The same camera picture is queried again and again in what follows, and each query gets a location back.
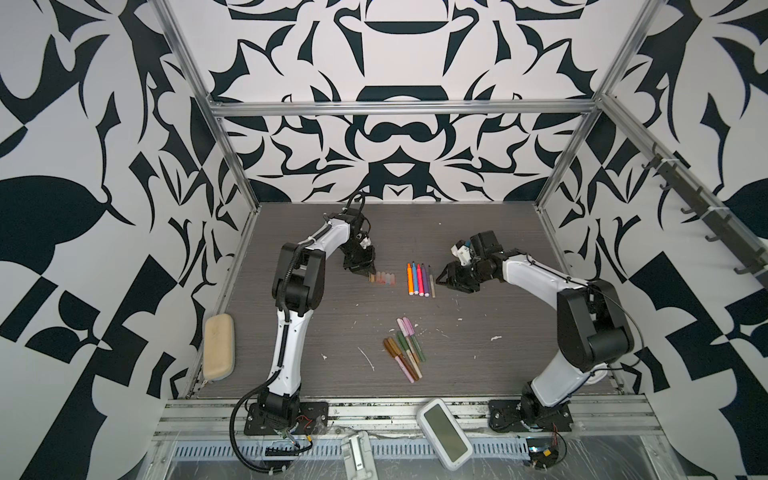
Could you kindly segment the orange highlighter pen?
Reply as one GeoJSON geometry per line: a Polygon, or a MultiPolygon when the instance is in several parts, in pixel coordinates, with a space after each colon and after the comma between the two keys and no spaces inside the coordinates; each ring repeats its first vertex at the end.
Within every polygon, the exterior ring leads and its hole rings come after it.
{"type": "Polygon", "coordinates": [[[414,290],[414,277],[413,277],[413,264],[412,263],[409,262],[407,264],[407,270],[406,271],[407,271],[408,294],[412,296],[415,293],[415,290],[414,290]]]}

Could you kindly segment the pink red highlighter pen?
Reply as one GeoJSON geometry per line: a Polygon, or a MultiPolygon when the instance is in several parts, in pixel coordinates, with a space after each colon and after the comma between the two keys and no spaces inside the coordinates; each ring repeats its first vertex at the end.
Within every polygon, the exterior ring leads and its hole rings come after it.
{"type": "Polygon", "coordinates": [[[419,295],[423,297],[426,294],[426,290],[424,286],[425,284],[423,280],[423,271],[422,271],[421,264],[418,264],[418,263],[416,264],[416,272],[417,272],[416,274],[417,274],[417,284],[419,289],[419,295]]]}

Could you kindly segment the purple highlighter pen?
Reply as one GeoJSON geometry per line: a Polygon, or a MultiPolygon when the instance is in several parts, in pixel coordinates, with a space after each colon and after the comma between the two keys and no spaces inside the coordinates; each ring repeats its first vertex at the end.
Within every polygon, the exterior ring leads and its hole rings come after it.
{"type": "Polygon", "coordinates": [[[425,297],[429,297],[431,295],[430,281],[428,277],[427,268],[424,264],[419,265],[419,272],[420,272],[420,280],[421,280],[421,292],[425,297]]]}

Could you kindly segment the pink cap green marker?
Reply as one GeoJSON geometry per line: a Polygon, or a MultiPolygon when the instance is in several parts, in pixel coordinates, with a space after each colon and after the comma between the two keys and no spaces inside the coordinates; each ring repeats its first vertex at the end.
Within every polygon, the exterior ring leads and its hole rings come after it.
{"type": "Polygon", "coordinates": [[[418,339],[416,338],[415,330],[413,328],[411,321],[407,317],[403,317],[402,321],[403,321],[403,324],[405,325],[407,338],[410,340],[410,343],[417,357],[421,362],[425,361],[426,360],[425,355],[423,354],[421,346],[418,343],[418,339]]]}

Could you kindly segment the blue highlighter pen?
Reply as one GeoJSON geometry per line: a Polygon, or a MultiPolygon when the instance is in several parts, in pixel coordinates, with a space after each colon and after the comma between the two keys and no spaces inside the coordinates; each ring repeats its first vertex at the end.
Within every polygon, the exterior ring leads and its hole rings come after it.
{"type": "Polygon", "coordinates": [[[410,270],[411,270],[411,284],[412,284],[412,292],[415,296],[420,295],[420,287],[419,287],[419,276],[418,276],[418,268],[417,265],[414,262],[410,263],[410,270]]]}

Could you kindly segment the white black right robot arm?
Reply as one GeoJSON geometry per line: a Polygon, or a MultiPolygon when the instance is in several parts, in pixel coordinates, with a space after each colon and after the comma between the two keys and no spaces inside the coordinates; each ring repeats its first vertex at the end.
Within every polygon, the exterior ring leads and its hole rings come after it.
{"type": "Polygon", "coordinates": [[[437,285],[471,294],[495,280],[527,291],[556,313],[558,351],[525,387],[523,408],[536,411],[564,404],[634,349],[629,317],[611,283],[554,270],[522,250],[502,247],[492,231],[457,242],[451,254],[454,261],[438,275],[437,285]]]}

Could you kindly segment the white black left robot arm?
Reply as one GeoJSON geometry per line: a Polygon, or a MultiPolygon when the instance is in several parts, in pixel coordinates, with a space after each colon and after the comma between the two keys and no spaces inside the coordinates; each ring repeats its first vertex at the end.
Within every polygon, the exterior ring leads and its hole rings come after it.
{"type": "Polygon", "coordinates": [[[272,285],[278,332],[266,391],[260,408],[278,417],[298,415],[301,361],[309,322],[325,291],[326,261],[336,251],[343,268],[370,277],[376,273],[370,222],[361,207],[345,207],[325,219],[323,226],[299,243],[282,246],[272,285]]]}

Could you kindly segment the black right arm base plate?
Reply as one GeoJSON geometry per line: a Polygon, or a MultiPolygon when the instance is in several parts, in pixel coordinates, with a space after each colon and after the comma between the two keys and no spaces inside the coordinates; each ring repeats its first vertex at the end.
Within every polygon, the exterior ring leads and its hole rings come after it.
{"type": "Polygon", "coordinates": [[[520,400],[491,400],[488,426],[495,432],[571,432],[570,404],[541,405],[535,397],[520,400]]]}

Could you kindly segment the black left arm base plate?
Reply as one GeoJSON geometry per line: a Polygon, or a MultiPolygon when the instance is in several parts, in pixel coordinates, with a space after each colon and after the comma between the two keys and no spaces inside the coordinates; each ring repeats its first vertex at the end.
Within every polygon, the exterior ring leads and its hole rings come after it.
{"type": "Polygon", "coordinates": [[[263,436],[279,432],[300,435],[318,432],[329,414],[327,402],[280,402],[268,406],[254,402],[248,406],[243,433],[246,436],[263,436]]]}

